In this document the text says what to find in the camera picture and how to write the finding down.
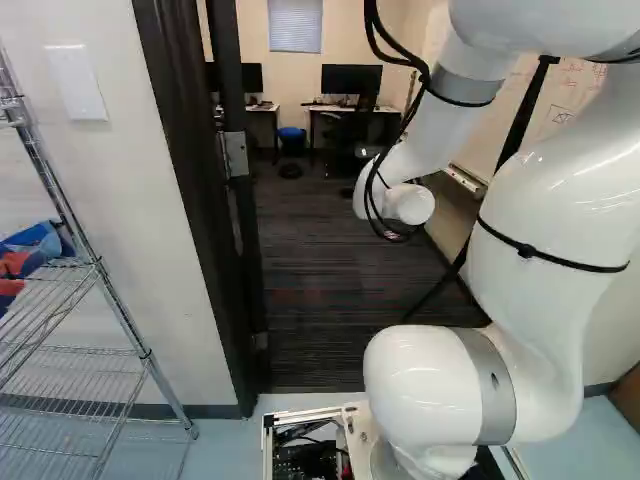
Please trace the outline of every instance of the blue fabric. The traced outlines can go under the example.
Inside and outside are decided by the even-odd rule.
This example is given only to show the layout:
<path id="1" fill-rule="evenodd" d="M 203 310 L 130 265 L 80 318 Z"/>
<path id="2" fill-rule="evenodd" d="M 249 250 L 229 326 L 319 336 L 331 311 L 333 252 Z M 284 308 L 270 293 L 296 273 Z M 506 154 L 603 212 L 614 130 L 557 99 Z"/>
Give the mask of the blue fabric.
<path id="1" fill-rule="evenodd" d="M 299 138 L 304 136 L 304 130 L 298 127 L 283 127 L 278 130 L 280 138 Z"/>
<path id="2" fill-rule="evenodd" d="M 0 242 L 0 317 L 17 292 L 23 279 L 52 258 L 72 256 L 71 244 L 62 238 L 51 222 L 41 222 Z"/>

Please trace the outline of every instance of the beige wall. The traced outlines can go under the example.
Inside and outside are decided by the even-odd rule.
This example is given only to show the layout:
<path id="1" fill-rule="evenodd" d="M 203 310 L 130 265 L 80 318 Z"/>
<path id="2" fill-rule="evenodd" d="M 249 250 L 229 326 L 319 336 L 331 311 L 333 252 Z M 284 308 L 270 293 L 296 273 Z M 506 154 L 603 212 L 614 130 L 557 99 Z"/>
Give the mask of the beige wall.
<path id="1" fill-rule="evenodd" d="M 80 221 L 184 403 L 236 404 L 130 0 L 2 2 L 0 37 Z M 85 44 L 108 122 L 70 121 L 45 45 Z M 0 232 L 55 216 L 17 133 L 0 132 Z M 64 344 L 126 341 L 99 292 Z M 145 387 L 142 400 L 162 402 Z"/>
<path id="2" fill-rule="evenodd" d="M 205 56 L 211 60 L 204 0 L 198 3 Z M 378 3 L 383 22 L 392 35 L 419 52 L 429 1 L 381 0 Z M 262 63 L 263 99 L 281 105 L 282 126 L 307 127 L 308 118 L 300 104 L 320 95 L 323 63 L 381 63 L 367 43 L 362 0 L 324 0 L 321 54 L 270 52 L 267 0 L 236 0 L 236 8 L 242 61 Z M 403 108 L 410 73 L 408 68 L 385 64 L 378 102 Z"/>

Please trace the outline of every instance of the door hinge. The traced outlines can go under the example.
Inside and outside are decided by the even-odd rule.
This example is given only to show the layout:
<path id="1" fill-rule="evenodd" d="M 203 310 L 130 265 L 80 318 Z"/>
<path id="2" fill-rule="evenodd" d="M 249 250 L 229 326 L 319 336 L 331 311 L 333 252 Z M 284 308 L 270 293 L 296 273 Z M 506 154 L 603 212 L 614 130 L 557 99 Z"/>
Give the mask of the door hinge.
<path id="1" fill-rule="evenodd" d="M 253 349 L 256 352 L 263 352 L 267 350 L 269 346 L 269 335 L 268 332 L 258 332 L 251 335 L 251 339 L 253 340 Z"/>
<path id="2" fill-rule="evenodd" d="M 244 132 L 222 133 L 223 154 L 228 178 L 249 175 L 247 138 Z"/>

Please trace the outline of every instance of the office chair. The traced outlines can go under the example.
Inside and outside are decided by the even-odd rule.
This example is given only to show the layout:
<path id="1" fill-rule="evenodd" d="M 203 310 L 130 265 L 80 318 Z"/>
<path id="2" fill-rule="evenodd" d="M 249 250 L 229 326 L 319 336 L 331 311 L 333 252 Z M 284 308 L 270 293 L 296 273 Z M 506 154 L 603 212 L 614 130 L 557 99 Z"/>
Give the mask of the office chair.
<path id="1" fill-rule="evenodd" d="M 369 125 L 373 119 L 376 95 L 361 94 L 353 112 L 326 112 L 322 116 L 331 123 L 324 132 L 334 154 L 325 162 L 327 176 L 354 177 L 362 167 L 383 148 L 382 142 L 369 141 Z M 350 197 L 353 188 L 341 191 Z"/>

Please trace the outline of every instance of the window blinds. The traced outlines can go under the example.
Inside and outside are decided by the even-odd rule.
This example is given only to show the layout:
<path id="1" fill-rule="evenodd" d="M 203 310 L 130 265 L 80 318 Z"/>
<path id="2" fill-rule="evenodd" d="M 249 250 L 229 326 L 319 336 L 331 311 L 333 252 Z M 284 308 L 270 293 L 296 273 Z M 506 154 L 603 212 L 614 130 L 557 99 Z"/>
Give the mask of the window blinds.
<path id="1" fill-rule="evenodd" d="M 269 49 L 320 53 L 323 0 L 268 0 Z"/>

